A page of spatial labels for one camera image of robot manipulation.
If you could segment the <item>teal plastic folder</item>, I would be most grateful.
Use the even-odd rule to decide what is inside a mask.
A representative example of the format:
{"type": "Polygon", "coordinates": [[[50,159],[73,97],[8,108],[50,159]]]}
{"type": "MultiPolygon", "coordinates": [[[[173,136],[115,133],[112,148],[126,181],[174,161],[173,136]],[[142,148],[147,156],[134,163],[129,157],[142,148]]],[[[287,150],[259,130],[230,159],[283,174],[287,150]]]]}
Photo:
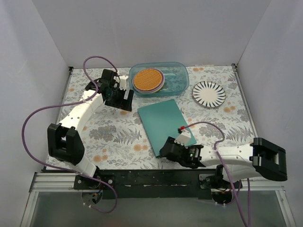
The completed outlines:
{"type": "Polygon", "coordinates": [[[177,103],[171,99],[138,108],[143,128],[156,157],[168,137],[177,138],[178,128],[187,126],[177,103]]]}

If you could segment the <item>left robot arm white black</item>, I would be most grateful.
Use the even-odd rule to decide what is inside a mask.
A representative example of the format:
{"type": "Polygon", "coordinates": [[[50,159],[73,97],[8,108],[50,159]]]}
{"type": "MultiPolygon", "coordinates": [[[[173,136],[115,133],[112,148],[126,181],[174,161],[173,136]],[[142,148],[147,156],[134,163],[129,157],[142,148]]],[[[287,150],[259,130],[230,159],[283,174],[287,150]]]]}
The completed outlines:
{"type": "Polygon", "coordinates": [[[95,174],[97,167],[85,155],[80,134],[93,113],[102,104],[125,111],[132,110],[133,90],[125,97],[128,76],[104,69],[100,78],[85,87],[80,104],[58,124],[47,129],[49,156],[66,163],[72,170],[85,174],[84,183],[90,189],[100,186],[101,178],[95,174]]]}

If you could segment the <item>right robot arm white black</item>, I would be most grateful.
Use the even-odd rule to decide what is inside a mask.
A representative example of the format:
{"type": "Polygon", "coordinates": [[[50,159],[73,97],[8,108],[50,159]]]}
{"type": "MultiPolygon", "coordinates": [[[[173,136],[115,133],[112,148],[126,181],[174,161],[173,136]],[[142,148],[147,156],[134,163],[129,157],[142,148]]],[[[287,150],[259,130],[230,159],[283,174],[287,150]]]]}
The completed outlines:
{"type": "Polygon", "coordinates": [[[203,145],[185,147],[169,137],[160,149],[160,156],[192,169],[224,164],[227,169],[214,176],[220,188],[227,187],[232,180],[260,176],[276,182],[287,180],[285,149],[264,138],[254,138],[252,143],[241,146],[214,149],[203,145]]]}

